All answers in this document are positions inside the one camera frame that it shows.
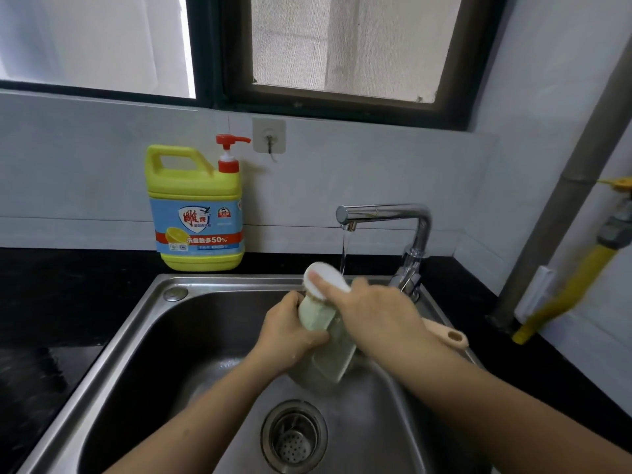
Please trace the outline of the person's right hand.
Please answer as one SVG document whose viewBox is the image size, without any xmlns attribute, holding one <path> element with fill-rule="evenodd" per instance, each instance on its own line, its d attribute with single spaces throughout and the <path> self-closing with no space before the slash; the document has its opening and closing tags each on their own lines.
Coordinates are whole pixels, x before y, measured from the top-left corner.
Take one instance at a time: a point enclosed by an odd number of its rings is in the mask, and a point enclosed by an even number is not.
<svg viewBox="0 0 632 474">
<path fill-rule="evenodd" d="M 315 285 L 328 284 L 316 274 L 310 277 Z M 415 305 L 397 288 L 371 285 L 363 277 L 355 278 L 352 284 L 357 285 L 357 321 L 345 322 L 341 316 L 365 354 L 385 363 L 397 359 L 407 348 L 431 340 Z"/>
</svg>

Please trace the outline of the person's left hand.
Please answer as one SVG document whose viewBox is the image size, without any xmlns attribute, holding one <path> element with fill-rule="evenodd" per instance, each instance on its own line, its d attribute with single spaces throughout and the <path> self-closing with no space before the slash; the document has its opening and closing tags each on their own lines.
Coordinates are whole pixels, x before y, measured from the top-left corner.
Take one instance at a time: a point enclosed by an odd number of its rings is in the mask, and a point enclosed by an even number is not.
<svg viewBox="0 0 632 474">
<path fill-rule="evenodd" d="M 268 376 L 276 377 L 287 371 L 311 351 L 295 351 L 292 345 L 293 334 L 308 330 L 298 317 L 303 299 L 302 294 L 290 291 L 266 313 L 257 342 L 247 358 Z"/>
</svg>

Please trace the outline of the white sponge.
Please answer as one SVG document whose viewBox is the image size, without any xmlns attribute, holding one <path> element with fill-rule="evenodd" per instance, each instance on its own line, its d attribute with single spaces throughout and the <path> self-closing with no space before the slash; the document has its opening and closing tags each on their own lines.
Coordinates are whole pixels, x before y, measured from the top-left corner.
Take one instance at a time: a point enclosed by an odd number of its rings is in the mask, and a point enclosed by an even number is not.
<svg viewBox="0 0 632 474">
<path fill-rule="evenodd" d="M 338 290 L 349 293 L 352 288 L 347 284 L 343 275 L 332 265 L 325 262 L 314 262 L 307 267 L 303 274 L 303 287 L 310 297 L 326 302 L 327 298 L 319 290 L 310 277 L 312 274 L 318 275 L 324 282 L 336 287 Z"/>
</svg>

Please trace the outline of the pale green pan beige handle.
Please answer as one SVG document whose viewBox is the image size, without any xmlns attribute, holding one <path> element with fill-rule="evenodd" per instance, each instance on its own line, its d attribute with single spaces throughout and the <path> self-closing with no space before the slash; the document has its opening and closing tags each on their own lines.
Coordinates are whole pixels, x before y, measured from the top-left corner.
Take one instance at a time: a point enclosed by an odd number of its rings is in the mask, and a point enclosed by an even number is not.
<svg viewBox="0 0 632 474">
<path fill-rule="evenodd" d="M 332 304 L 318 297 L 314 287 L 305 286 L 304 293 L 298 307 L 302 326 L 310 331 L 327 331 L 329 340 L 306 353 L 289 369 L 288 375 L 304 389 L 326 392 L 343 378 L 356 352 L 356 344 Z"/>
</svg>

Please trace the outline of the person's right forearm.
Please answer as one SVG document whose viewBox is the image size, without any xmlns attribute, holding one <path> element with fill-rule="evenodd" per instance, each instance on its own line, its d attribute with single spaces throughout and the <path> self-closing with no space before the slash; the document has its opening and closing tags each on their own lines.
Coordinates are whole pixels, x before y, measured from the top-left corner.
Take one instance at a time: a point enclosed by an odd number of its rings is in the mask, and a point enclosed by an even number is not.
<svg viewBox="0 0 632 474">
<path fill-rule="evenodd" d="M 632 474 L 632 454 L 440 342 L 397 341 L 375 359 L 501 474 Z"/>
</svg>

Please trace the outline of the person's left forearm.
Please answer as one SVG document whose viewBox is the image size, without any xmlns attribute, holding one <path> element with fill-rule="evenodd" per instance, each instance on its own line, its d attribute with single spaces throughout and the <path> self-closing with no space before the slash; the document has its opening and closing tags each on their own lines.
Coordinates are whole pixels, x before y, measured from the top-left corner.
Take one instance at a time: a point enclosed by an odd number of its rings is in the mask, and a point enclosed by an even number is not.
<svg viewBox="0 0 632 474">
<path fill-rule="evenodd" d="M 103 474 L 210 474 L 259 395 L 298 358 L 296 348 L 257 344 L 210 389 Z"/>
</svg>

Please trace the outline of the metal sink drain strainer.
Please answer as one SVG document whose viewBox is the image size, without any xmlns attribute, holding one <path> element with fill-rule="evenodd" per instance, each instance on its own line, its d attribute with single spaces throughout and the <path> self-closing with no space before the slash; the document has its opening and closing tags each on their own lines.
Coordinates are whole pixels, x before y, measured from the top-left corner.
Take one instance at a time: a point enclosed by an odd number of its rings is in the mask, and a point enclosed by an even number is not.
<svg viewBox="0 0 632 474">
<path fill-rule="evenodd" d="M 308 474 L 324 458 L 329 440 L 328 426 L 320 411 L 301 399 L 275 406 L 260 432 L 262 453 L 279 474 Z"/>
</svg>

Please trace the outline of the chrome sink faucet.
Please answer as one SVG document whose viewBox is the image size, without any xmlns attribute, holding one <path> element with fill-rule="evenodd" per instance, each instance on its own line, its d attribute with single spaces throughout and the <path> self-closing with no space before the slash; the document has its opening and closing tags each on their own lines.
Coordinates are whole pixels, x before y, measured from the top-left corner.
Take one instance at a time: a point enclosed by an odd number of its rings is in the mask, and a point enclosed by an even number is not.
<svg viewBox="0 0 632 474">
<path fill-rule="evenodd" d="M 405 248 L 398 270 L 389 285 L 397 287 L 413 302 L 417 302 L 420 296 L 420 268 L 427 254 L 427 244 L 432 230 L 432 215 L 429 208 L 419 203 L 340 205 L 336 208 L 336 221 L 349 232 L 354 231 L 359 223 L 408 219 L 416 221 L 415 236 L 412 243 Z"/>
</svg>

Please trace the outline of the yellow dish soap pump bottle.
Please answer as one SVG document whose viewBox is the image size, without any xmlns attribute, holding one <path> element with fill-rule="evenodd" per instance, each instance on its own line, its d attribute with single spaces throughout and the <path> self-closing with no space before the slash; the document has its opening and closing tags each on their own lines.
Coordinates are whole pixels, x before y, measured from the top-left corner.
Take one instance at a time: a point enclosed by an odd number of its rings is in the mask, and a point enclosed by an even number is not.
<svg viewBox="0 0 632 474">
<path fill-rule="evenodd" d="M 223 149 L 216 167 L 191 147 L 146 150 L 156 250 L 177 272 L 233 270 L 245 254 L 240 163 L 231 147 L 251 139 L 219 134 L 216 142 Z"/>
</svg>

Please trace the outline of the stainless steel sink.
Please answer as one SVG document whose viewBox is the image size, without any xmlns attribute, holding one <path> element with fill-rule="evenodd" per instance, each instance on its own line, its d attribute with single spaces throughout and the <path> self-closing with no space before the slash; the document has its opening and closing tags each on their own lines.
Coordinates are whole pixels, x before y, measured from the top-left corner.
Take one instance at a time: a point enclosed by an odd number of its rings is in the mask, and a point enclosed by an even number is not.
<svg viewBox="0 0 632 474">
<path fill-rule="evenodd" d="M 172 286 L 188 296 L 165 301 Z M 235 367 L 267 310 L 300 289 L 301 275 L 158 276 L 17 474 L 101 474 Z M 359 353 L 326 392 L 287 375 L 272 382 L 217 474 L 279 474 L 264 458 L 261 430 L 290 399 L 311 403 L 328 426 L 326 454 L 308 474 L 492 474 L 483 454 Z"/>
</svg>

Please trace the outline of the grey vertical pipe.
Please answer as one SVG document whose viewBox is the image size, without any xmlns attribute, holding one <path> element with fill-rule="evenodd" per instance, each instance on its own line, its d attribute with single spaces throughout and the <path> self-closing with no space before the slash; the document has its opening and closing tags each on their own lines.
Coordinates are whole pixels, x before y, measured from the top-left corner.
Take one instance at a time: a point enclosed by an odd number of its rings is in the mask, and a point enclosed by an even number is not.
<svg viewBox="0 0 632 474">
<path fill-rule="evenodd" d="M 541 265 L 548 264 L 632 120 L 632 35 L 584 130 L 487 316 L 508 331 L 514 310 Z"/>
</svg>

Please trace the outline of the white adhesive wall hook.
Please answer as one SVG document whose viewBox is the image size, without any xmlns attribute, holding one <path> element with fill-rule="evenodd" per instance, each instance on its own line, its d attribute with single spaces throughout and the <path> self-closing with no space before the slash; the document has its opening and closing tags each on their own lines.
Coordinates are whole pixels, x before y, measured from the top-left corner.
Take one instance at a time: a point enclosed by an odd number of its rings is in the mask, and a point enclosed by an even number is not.
<svg viewBox="0 0 632 474">
<path fill-rule="evenodd" d="M 281 118 L 254 117 L 251 122 L 254 152 L 265 153 L 273 163 L 277 163 L 277 155 L 286 152 L 286 121 Z"/>
</svg>

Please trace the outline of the white plastic pipe bracket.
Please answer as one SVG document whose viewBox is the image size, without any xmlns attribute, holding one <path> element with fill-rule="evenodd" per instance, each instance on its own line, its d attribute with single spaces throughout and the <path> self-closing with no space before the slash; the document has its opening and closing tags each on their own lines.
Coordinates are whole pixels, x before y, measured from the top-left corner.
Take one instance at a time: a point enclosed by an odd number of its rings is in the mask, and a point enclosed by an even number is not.
<svg viewBox="0 0 632 474">
<path fill-rule="evenodd" d="M 556 270 L 541 265 L 535 272 L 533 279 L 526 288 L 516 308 L 514 317 L 524 324 L 550 297 L 549 290 L 556 280 Z"/>
</svg>

